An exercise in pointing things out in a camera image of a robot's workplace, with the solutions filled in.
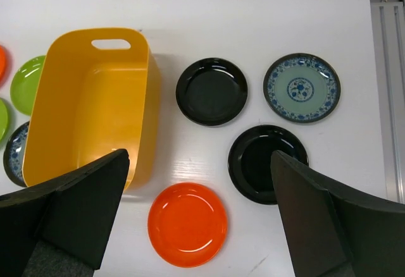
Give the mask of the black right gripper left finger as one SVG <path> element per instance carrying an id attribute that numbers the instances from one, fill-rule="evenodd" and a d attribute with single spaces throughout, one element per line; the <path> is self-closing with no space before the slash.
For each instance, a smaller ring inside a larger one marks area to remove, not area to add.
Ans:
<path id="1" fill-rule="evenodd" d="M 1 196 L 1 276 L 93 276 L 129 169 L 113 151 L 67 174 Z"/>

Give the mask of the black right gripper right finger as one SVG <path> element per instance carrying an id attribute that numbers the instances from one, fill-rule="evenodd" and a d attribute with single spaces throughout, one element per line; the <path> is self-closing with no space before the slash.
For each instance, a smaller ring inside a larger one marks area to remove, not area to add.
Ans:
<path id="1" fill-rule="evenodd" d="M 281 151 L 271 155 L 271 175 L 296 276 L 404 276 L 404 204 Z"/>

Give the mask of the black plate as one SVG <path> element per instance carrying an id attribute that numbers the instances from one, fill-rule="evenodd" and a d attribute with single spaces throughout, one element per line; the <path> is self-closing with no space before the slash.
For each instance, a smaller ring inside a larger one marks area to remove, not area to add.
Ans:
<path id="1" fill-rule="evenodd" d="M 233 120 L 243 110 L 247 96 L 243 72 L 221 58 L 192 63 L 180 75 L 175 91 L 183 115 L 204 126 L 219 126 Z"/>
<path id="2" fill-rule="evenodd" d="M 228 173 L 235 188 L 258 204 L 277 203 L 271 175 L 271 155 L 282 151 L 308 165 L 301 141 L 290 131 L 275 125 L 258 125 L 241 133 L 228 154 Z"/>

